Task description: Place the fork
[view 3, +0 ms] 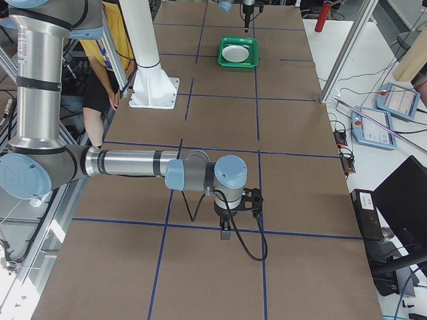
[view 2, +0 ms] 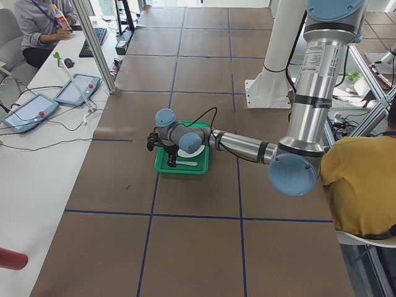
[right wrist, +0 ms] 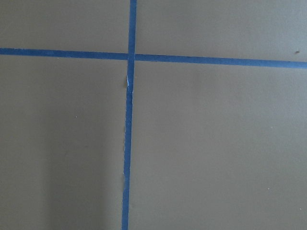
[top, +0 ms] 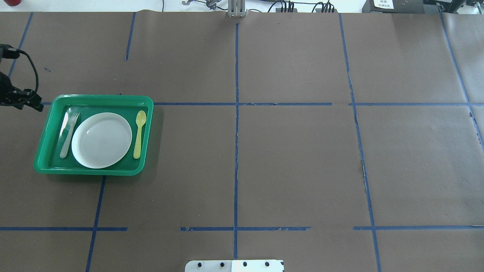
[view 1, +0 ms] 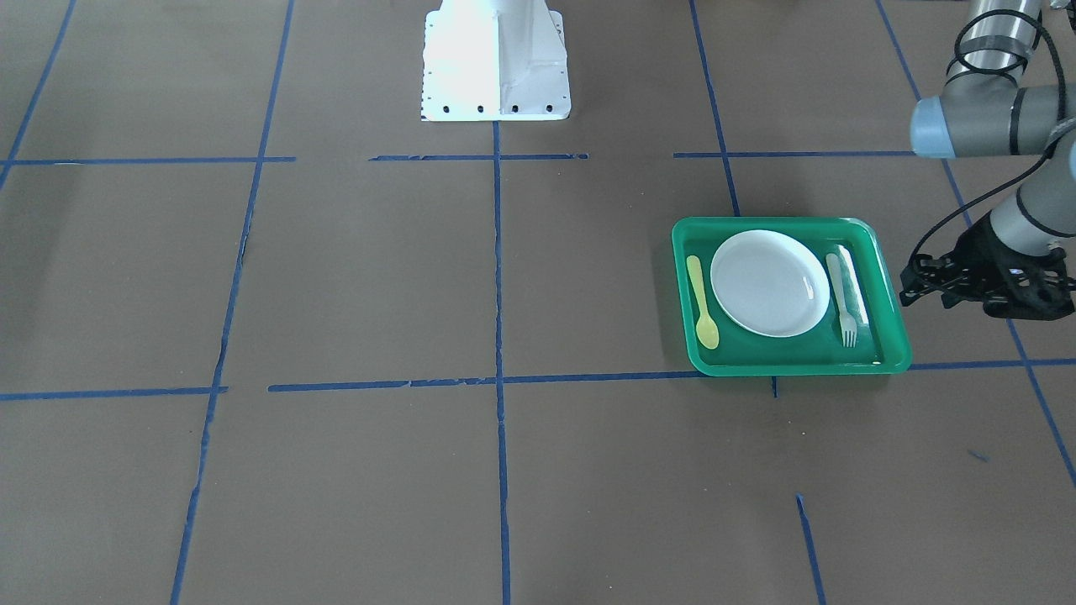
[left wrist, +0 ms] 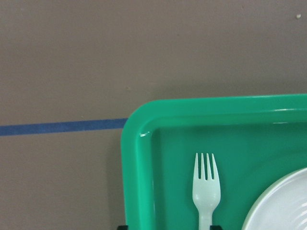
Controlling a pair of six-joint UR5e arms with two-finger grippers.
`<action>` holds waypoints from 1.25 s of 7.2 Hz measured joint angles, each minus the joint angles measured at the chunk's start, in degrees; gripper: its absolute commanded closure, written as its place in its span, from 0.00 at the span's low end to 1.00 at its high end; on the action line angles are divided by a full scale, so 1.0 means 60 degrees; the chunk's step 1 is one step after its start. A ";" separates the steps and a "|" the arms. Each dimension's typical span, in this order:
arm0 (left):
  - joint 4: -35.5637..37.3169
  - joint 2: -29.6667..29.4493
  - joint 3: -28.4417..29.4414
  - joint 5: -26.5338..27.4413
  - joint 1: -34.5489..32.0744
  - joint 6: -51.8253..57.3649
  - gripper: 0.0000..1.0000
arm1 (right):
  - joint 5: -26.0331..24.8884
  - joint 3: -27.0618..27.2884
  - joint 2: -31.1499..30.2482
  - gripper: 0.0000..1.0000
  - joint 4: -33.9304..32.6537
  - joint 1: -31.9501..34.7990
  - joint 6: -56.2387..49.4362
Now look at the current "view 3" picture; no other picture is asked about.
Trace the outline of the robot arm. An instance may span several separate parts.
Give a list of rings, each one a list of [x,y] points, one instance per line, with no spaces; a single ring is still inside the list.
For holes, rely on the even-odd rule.
[[[234,0],[219,0],[217,1],[218,7],[223,12],[229,12],[234,4]],[[240,1],[240,5],[242,8],[240,9],[240,13],[242,15],[242,19],[244,21],[244,32],[247,33],[250,27],[250,21],[252,19],[252,15],[254,14],[254,8],[256,6],[256,2],[254,0],[243,0]]]
[[[10,1],[18,30],[16,132],[1,158],[1,187],[18,199],[41,197],[96,175],[162,178],[167,188],[213,196],[222,239],[245,210],[247,167],[238,156],[210,161],[204,151],[105,150],[77,144],[61,122],[63,45],[101,40],[119,88],[126,78],[100,1]]]

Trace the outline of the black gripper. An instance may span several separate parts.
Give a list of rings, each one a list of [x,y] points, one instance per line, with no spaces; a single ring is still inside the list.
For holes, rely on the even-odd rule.
[[[231,221],[230,216],[234,217],[237,215],[237,211],[230,209],[221,208],[217,203],[214,203],[214,211],[220,217],[220,239],[221,240],[230,240],[231,237]]]
[[[250,26],[250,15],[254,13],[254,5],[243,4],[243,14],[244,14],[244,32],[248,32]]]

